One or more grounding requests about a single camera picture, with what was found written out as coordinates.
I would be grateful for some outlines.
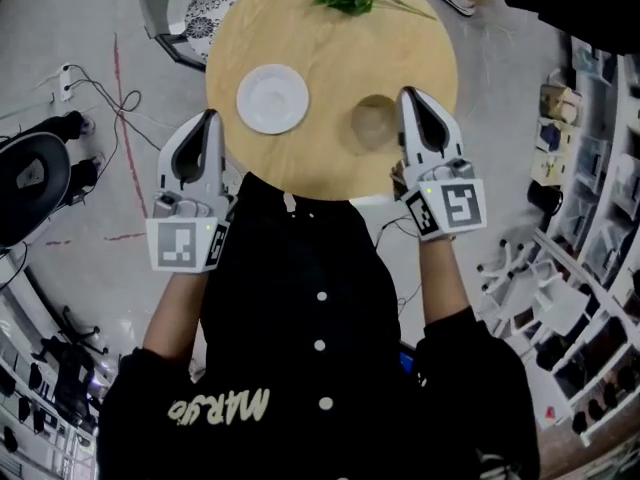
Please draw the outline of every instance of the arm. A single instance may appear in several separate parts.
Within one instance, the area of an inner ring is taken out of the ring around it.
[[[208,274],[173,274],[149,323],[142,348],[189,364]]]
[[[208,274],[174,274],[147,328],[142,350],[122,359],[100,411],[97,442],[102,478],[152,476],[167,411],[176,399],[188,397],[192,387],[186,365],[207,280]],[[142,434],[148,437],[140,439]]]
[[[422,305],[427,325],[455,315],[469,307],[448,237],[433,242],[420,242],[420,276]]]
[[[476,322],[451,241],[421,242],[419,247],[426,327],[414,374],[418,381],[427,380],[427,404],[437,407],[438,455],[451,455],[446,462],[461,473],[481,467],[480,451],[521,467],[522,479],[538,478],[536,425],[520,358]],[[470,476],[478,477],[478,471]]]

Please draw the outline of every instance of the black chair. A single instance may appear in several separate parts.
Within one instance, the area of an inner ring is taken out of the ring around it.
[[[204,72],[203,63],[180,53],[175,47],[176,44],[187,42],[187,36],[184,33],[171,34],[169,31],[167,20],[169,0],[139,0],[139,2],[149,38],[155,39],[174,62]]]
[[[66,343],[55,336],[42,340],[44,349],[37,359],[46,361],[51,354],[58,361],[58,380],[53,390],[53,405],[62,419],[93,432],[96,418],[89,412],[89,384],[95,375],[93,358],[80,344]]]
[[[96,354],[100,354],[101,356],[108,354],[109,349],[107,347],[104,347],[102,350],[100,350],[94,347],[93,345],[91,345],[91,343],[88,343],[86,341],[87,339],[100,334],[100,327],[96,325],[91,331],[86,333],[81,333],[75,328],[71,320],[69,320],[69,313],[71,313],[69,306],[64,306],[64,308],[62,308],[62,319],[58,315],[54,316],[54,320],[56,324],[58,324],[58,327],[60,327],[60,333],[66,336],[72,345],[83,346],[85,348],[88,348],[89,350],[92,350]],[[40,343],[44,348],[42,349],[42,352],[40,352],[39,354],[36,354],[36,353],[31,354],[34,359],[36,359],[37,361],[42,361],[43,363],[47,362],[45,355],[47,352],[49,352],[49,344],[51,343],[51,340],[47,340],[47,339],[40,340]]]
[[[51,133],[0,143],[0,249],[24,240],[61,203],[71,176],[69,153]]]

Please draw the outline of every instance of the white chair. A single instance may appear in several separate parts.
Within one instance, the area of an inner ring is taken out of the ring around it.
[[[584,314],[588,302],[587,295],[566,283],[552,260],[530,264],[513,276],[499,304],[497,318],[501,325],[494,335],[502,334],[507,324],[511,334],[518,335],[539,322],[566,336]]]
[[[485,295],[494,293],[513,277],[516,270],[526,264],[526,257],[533,245],[533,242],[529,242],[526,245],[518,244],[516,247],[517,255],[514,257],[511,251],[511,244],[506,240],[500,240],[500,247],[504,249],[504,265],[496,270],[486,270],[484,265],[478,265],[480,276],[488,280],[482,286],[482,291]]]

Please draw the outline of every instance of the red line on floor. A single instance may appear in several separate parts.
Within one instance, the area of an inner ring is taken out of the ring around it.
[[[120,105],[122,105],[122,84],[120,82],[120,53],[118,51],[118,34],[114,33],[113,39],[113,61],[115,64],[115,75],[116,82],[118,82],[118,99],[120,100]],[[129,133],[127,132],[127,123],[124,120],[124,116],[120,115],[120,123],[122,124],[122,129],[124,131],[124,145],[127,150],[127,158],[129,160],[129,170],[131,171],[131,177],[133,178],[133,185],[136,188],[136,194],[138,195],[138,199],[140,201],[140,208],[142,210],[142,215],[144,218],[147,218],[147,207],[144,204],[144,197],[142,197],[142,189],[140,188],[140,182],[138,181],[138,173],[136,172],[136,166],[133,163],[133,154],[131,153],[131,144],[129,143]]]
[[[47,242],[45,245],[68,245],[71,243],[71,240],[65,240],[64,242],[51,241]]]
[[[120,236],[105,236],[104,240],[108,242],[117,242],[118,240],[126,240],[127,238],[138,238],[139,236],[146,236],[146,233],[132,233],[129,235],[120,235]]]

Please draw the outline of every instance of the table top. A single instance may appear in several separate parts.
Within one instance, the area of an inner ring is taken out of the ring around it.
[[[402,0],[437,18],[425,0]],[[440,20],[376,8],[351,17],[313,0],[238,0],[219,26],[209,53],[210,108],[220,112],[225,141],[245,168],[298,196],[344,200],[389,194],[390,169],[401,158],[395,137],[375,146],[351,126],[370,95],[395,101],[405,85],[455,109],[458,75]],[[305,118],[281,135],[254,132],[236,110],[238,86],[263,64],[284,64],[305,79]]]

